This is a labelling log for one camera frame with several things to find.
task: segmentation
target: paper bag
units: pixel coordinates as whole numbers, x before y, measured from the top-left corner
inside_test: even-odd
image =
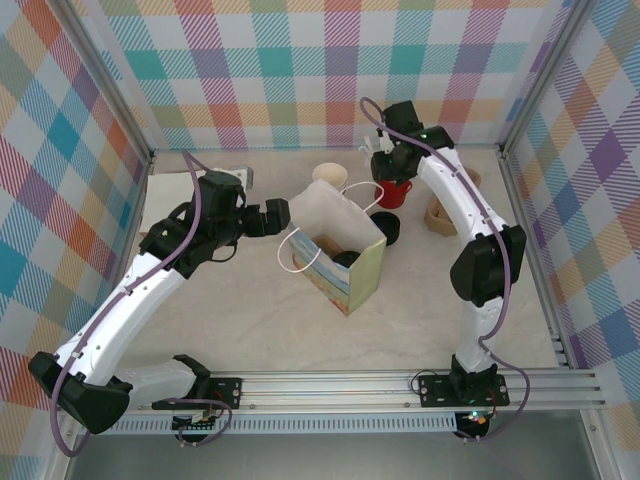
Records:
[[[345,315],[349,315],[378,288],[387,238],[369,215],[324,180],[316,180],[289,202],[291,223],[300,228],[289,239],[293,263],[305,267],[318,253],[311,240],[333,239],[343,250],[360,253],[350,268],[335,263],[324,252],[304,275]]]

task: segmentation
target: white bag handle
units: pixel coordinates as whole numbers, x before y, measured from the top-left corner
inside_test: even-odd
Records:
[[[382,193],[380,194],[380,196],[379,196],[378,198],[376,198],[376,199],[374,200],[374,202],[373,202],[371,205],[369,205],[367,208],[364,208],[364,209],[362,210],[363,212],[366,212],[367,210],[369,210],[371,207],[373,207],[374,205],[376,205],[380,200],[382,200],[382,197],[384,197],[384,189],[383,189],[380,185],[378,185],[377,183],[375,183],[375,182],[358,182],[358,183],[354,183],[353,185],[349,185],[348,187],[343,188],[343,189],[342,189],[342,191],[341,191],[340,193],[344,193],[344,192],[346,192],[347,190],[349,190],[351,187],[355,187],[355,186],[357,186],[357,185],[375,185],[375,186],[376,186],[377,188],[379,188],[379,189],[380,189],[380,191],[382,192]],[[302,267],[302,268],[301,268],[301,269],[299,269],[299,270],[291,270],[290,268],[285,267],[285,266],[284,266],[284,264],[282,263],[282,260],[280,259],[280,252],[282,251],[282,246],[285,244],[285,242],[286,242],[287,240],[289,240],[293,235],[295,235],[295,233],[296,233],[298,230],[300,230],[300,227],[295,228],[291,233],[289,233],[286,237],[284,237],[284,238],[282,239],[282,242],[280,242],[280,246],[278,247],[278,253],[276,254],[276,255],[277,255],[277,258],[278,258],[278,263],[280,264],[280,266],[281,266],[284,270],[286,270],[287,272],[289,272],[289,273],[301,273],[301,272],[304,272],[307,268],[309,268],[309,267],[313,264],[313,262],[315,262],[315,261],[318,259],[318,257],[319,257],[319,256],[320,256],[320,254],[322,253],[322,249],[321,249],[320,247],[318,247],[318,251],[316,252],[315,256],[311,259],[311,261],[310,261],[309,263],[307,263],[304,267]]]

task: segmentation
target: marble surface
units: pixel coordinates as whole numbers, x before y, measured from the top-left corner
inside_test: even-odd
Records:
[[[349,183],[370,180],[364,154],[354,150],[198,152],[207,166],[249,165],[255,171],[249,203],[290,199],[311,181],[313,168],[336,162]],[[507,192],[491,148],[461,148],[463,163],[482,175],[481,192],[513,223]],[[155,172],[185,170],[178,152],[161,153]],[[350,190],[361,206],[372,186]],[[459,335],[462,304],[449,280],[461,251],[456,237],[423,222],[432,193],[420,180],[394,210],[400,238],[388,247],[378,291],[349,317],[302,274],[276,261],[277,237],[241,239],[236,258],[201,266],[133,340],[122,366],[164,362],[187,353],[211,370],[371,370],[448,368]],[[222,258],[226,251],[217,252]],[[290,263],[287,247],[285,264]],[[528,368],[553,368],[556,358],[528,264],[514,285],[496,353]]]

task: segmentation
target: red cup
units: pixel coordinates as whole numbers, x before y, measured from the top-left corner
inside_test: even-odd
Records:
[[[402,206],[407,193],[413,188],[413,184],[409,181],[404,182],[402,185],[396,185],[396,182],[387,182],[385,180],[378,183],[384,190],[384,196],[382,200],[378,202],[378,205],[388,210]],[[376,193],[373,198],[378,198],[379,196],[380,189],[376,188]]]

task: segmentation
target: plaid backdrop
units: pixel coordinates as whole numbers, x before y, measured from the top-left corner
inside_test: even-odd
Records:
[[[513,153],[578,363],[640,478],[640,1],[599,2]]]
[[[27,371],[111,290],[143,161],[45,0],[0,0],[0,479],[51,445]]]
[[[361,145],[363,95],[414,100],[454,140],[495,143],[534,64],[529,44],[545,40],[540,19],[561,2],[73,3],[149,142],[197,149]]]

